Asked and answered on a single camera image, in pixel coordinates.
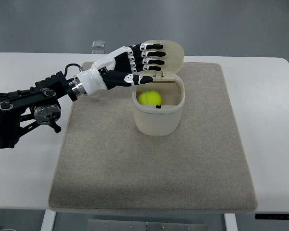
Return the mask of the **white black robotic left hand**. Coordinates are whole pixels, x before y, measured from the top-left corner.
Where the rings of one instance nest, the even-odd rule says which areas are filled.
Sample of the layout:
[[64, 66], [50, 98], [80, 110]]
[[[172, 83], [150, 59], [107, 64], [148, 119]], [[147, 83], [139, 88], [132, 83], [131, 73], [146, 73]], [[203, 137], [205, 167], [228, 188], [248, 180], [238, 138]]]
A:
[[98, 90], [110, 90], [116, 86], [131, 87], [153, 82], [151, 76], [139, 75], [142, 71], [160, 71], [166, 56], [162, 44], [141, 43], [123, 46], [94, 62], [91, 67], [77, 74], [72, 90], [77, 96], [91, 95]]

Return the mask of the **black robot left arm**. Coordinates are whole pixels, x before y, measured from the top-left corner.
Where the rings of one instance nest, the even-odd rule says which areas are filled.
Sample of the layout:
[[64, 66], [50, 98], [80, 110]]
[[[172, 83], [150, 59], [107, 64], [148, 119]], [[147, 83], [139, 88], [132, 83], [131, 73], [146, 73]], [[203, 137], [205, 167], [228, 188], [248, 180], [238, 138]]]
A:
[[67, 71], [58, 72], [28, 90], [0, 93], [0, 149], [14, 148], [20, 137], [40, 125], [61, 132], [56, 123], [61, 117], [58, 100], [67, 95], [76, 101], [85, 93], [77, 77], [66, 76]]

